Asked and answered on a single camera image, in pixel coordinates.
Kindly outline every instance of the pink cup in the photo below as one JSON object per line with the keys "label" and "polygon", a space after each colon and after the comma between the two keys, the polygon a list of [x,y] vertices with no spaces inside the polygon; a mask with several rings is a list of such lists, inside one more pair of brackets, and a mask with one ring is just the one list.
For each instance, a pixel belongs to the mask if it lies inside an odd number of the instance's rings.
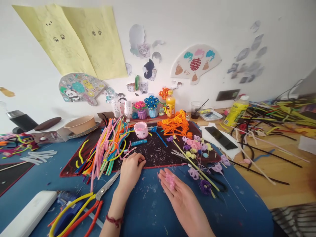
{"label": "pink cup", "polygon": [[136,123],[134,125],[134,130],[135,130],[136,136],[139,139],[144,139],[148,136],[148,128],[145,122]]}

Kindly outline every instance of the clear plastic cup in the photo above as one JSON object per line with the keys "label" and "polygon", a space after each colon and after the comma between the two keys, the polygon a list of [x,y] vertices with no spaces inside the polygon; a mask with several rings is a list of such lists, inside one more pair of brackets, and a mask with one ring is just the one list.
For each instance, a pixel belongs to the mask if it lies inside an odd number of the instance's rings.
{"label": "clear plastic cup", "polygon": [[198,111],[201,111],[203,107],[201,107],[203,102],[201,101],[193,101],[191,102],[191,118],[192,119],[198,119],[200,116],[200,113]]}

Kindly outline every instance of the smartphone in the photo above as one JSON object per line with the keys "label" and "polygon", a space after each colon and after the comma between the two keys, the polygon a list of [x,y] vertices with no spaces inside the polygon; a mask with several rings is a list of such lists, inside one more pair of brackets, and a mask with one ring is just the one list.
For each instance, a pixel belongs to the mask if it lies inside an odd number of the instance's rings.
{"label": "smartphone", "polygon": [[217,128],[215,127],[207,127],[205,128],[209,134],[211,134],[216,141],[219,142],[226,150],[235,149],[237,146],[229,140],[224,134],[222,134]]}

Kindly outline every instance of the desk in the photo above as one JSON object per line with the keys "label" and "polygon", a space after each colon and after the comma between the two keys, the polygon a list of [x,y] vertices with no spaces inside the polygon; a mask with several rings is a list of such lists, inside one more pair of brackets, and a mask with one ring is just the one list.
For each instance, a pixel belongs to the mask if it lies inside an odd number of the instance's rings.
{"label": "desk", "polygon": [[[216,111],[222,113],[224,109],[216,109]],[[209,123],[201,118],[192,119],[192,121],[198,123],[201,126],[207,126]],[[222,120],[217,120],[213,123],[219,124],[220,122],[222,122]],[[220,125],[217,125],[217,128],[221,131],[228,132],[227,130],[223,129]],[[286,133],[285,135],[295,138],[297,139],[297,141],[293,141],[289,138],[278,135],[260,138],[263,140],[267,140],[271,143],[274,143],[306,160],[309,160],[311,163],[307,163],[303,160],[300,160],[294,156],[287,155],[276,149],[274,152],[276,155],[293,161],[303,166],[303,168],[296,167],[286,161],[283,161],[273,156],[263,157],[260,160],[258,160],[256,164],[265,172],[267,176],[278,180],[282,180],[284,182],[288,182],[290,185],[272,185],[265,178],[259,175],[256,175],[252,172],[248,172],[247,170],[241,167],[235,167],[236,170],[245,178],[245,180],[247,180],[247,182],[253,187],[253,189],[260,195],[260,197],[263,199],[264,203],[267,205],[269,209],[305,204],[316,201],[316,163],[314,161],[315,155],[298,149],[298,144],[301,136],[300,134]],[[248,138],[247,141],[251,146],[256,146],[262,150],[270,151],[275,148],[270,144],[267,144],[262,141],[258,141],[258,145],[255,145],[252,138]],[[250,154],[249,148],[245,148],[245,151],[248,154]],[[264,153],[255,150],[255,157],[262,154]],[[242,161],[242,158],[242,154],[239,153],[235,157],[235,161]]]}
{"label": "desk", "polygon": [[[55,150],[58,153],[53,158],[50,158],[47,163],[33,166],[0,197],[0,232],[42,190],[69,190],[77,192],[82,187],[79,195],[90,192],[90,185],[85,185],[82,182],[82,177],[59,177],[61,169],[66,165],[84,139],[85,137],[81,137],[71,139],[65,143],[40,146],[39,151]],[[19,158],[23,156],[26,156],[26,154],[0,159],[0,164],[18,162],[20,161]],[[229,166],[227,169],[224,168],[224,175],[232,188],[228,186],[228,193],[220,193],[220,198],[216,199],[201,193],[197,182],[188,174],[188,166],[171,167],[170,169],[191,187],[217,237],[272,236],[273,222],[271,213],[258,194],[233,166]],[[163,189],[157,178],[157,172],[159,172],[159,169],[146,169],[142,171],[140,179],[126,205],[121,236],[186,236],[166,194],[163,193]],[[104,175],[99,181],[95,181],[94,191],[98,191],[112,175]],[[217,175],[216,177],[223,183],[226,183],[221,175]],[[105,221],[105,216],[117,185],[118,181],[102,197],[104,204],[99,215],[99,219],[102,222]],[[238,195],[238,198],[247,211],[243,209],[232,189]],[[47,225],[60,211],[57,202],[49,210],[50,212],[45,214],[31,236],[47,236],[50,230]],[[91,219],[86,218],[75,229],[72,236],[84,236],[90,224]],[[99,236],[100,231],[101,229],[95,225],[91,236]]]}

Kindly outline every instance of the red chinese character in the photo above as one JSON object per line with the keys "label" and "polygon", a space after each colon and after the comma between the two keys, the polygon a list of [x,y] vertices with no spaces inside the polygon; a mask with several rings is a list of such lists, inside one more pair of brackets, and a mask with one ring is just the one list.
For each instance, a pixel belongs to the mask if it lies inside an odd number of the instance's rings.
{"label": "red chinese character", "polygon": [[197,59],[193,59],[190,63],[190,68],[192,71],[196,71],[198,70],[198,68],[200,67],[201,65],[201,60],[200,58],[197,58]]}

